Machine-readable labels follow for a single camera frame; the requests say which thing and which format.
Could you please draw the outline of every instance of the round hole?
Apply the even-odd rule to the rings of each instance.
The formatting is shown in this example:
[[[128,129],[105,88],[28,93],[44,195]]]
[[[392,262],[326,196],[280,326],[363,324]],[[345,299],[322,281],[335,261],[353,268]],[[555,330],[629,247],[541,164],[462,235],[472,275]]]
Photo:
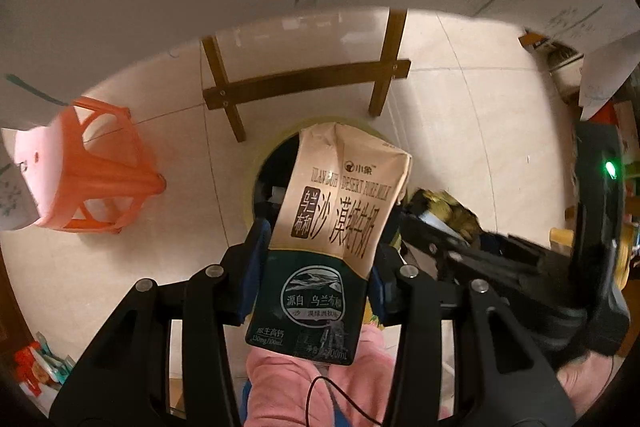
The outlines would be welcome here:
[[[282,206],[284,192],[289,186],[291,173],[296,164],[300,138],[290,136],[274,149],[260,167],[254,184],[254,216],[263,217],[276,224]]]
[[[377,134],[374,130],[365,130],[374,136]],[[256,217],[266,219],[271,224],[272,230],[278,219],[284,194],[289,186],[291,175],[293,174],[293,167],[296,165],[299,147],[300,136],[296,132],[271,151],[260,166],[254,182],[252,201],[254,219]],[[400,204],[396,204],[392,208],[380,237],[381,243],[391,245],[394,242],[399,226],[401,209],[402,206]]]

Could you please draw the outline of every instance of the wire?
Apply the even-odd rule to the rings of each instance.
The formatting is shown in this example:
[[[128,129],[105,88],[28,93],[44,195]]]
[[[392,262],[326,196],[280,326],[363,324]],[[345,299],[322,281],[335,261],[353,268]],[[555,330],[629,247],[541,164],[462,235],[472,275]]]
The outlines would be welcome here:
[[[311,402],[311,391],[313,391],[313,388],[318,380],[325,380],[329,382],[332,386],[335,387],[336,391],[338,391],[338,393],[340,393],[345,398],[346,401],[348,401],[351,405],[353,405],[356,411],[358,411],[361,415],[364,416],[364,418],[369,420],[374,425],[380,425],[380,426],[382,425],[382,423],[372,418],[367,413],[365,413],[360,407],[358,407],[357,404],[349,396],[347,396],[347,394],[343,390],[341,390],[340,387],[338,387],[338,385],[333,380],[327,377],[320,376],[320,377],[315,377],[313,379],[313,381],[311,382],[311,385],[309,386],[309,392],[306,394],[306,406],[305,406],[306,427],[309,427],[309,403]]]

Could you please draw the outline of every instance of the screw head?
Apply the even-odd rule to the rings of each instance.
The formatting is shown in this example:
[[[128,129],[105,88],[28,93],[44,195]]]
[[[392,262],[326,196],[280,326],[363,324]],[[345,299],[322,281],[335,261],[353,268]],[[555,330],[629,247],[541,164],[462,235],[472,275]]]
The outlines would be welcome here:
[[[489,291],[489,283],[484,279],[473,279],[471,281],[471,289],[478,293],[487,293]]]
[[[418,270],[413,264],[405,264],[400,267],[400,275],[407,277],[408,279],[418,277],[418,273],[420,273],[420,270]]]
[[[207,269],[204,270],[204,273],[207,274],[207,277],[215,279],[216,277],[222,277],[225,273],[225,269],[220,266],[220,264],[212,264],[211,266],[207,266]]]
[[[136,290],[139,292],[148,292],[154,287],[154,282],[151,279],[140,279],[136,282]]]

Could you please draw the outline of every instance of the white paper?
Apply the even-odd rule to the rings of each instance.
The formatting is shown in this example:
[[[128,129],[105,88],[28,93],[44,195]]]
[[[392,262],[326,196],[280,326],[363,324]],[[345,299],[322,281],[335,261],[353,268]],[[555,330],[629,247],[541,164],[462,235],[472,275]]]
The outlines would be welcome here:
[[[0,230],[18,230],[40,219],[20,167],[14,165],[0,134]]]
[[[578,104],[589,120],[607,103],[640,62],[640,32],[584,55]]]
[[[622,163],[629,165],[629,163],[640,160],[640,141],[638,140],[634,106],[630,100],[627,100],[615,104],[613,108],[618,118],[618,129],[622,139]]]

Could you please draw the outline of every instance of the pink sleeve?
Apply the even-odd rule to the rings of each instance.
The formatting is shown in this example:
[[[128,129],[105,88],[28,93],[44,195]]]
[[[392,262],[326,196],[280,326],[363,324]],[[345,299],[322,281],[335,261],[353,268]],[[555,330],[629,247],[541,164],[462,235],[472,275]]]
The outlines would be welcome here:
[[[252,388],[244,427],[305,425],[306,395],[320,376],[311,362],[252,347],[246,370]],[[323,380],[316,382],[311,394],[309,425],[334,425],[334,406]]]
[[[579,417],[598,399],[609,383],[613,368],[613,357],[590,351],[582,362],[568,363],[558,371],[558,380]]]
[[[381,423],[391,390],[394,364],[393,357],[385,351],[382,331],[373,325],[364,325],[353,364],[332,365],[329,378],[365,413]],[[340,393],[334,391],[334,396],[351,427],[371,427],[371,423]]]

